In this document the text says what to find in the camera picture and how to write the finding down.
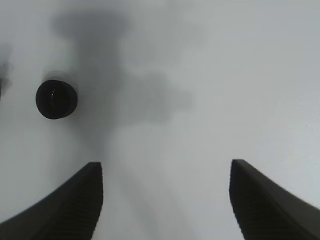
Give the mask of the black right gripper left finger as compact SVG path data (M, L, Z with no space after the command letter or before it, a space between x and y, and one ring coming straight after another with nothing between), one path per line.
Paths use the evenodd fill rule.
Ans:
M51 194L0 224L2 240L90 240L104 201L100 162L89 162Z

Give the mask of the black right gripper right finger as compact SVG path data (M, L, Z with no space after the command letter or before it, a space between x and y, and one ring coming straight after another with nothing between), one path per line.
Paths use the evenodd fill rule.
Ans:
M246 240L318 240L320 210L243 159L231 162L229 197Z

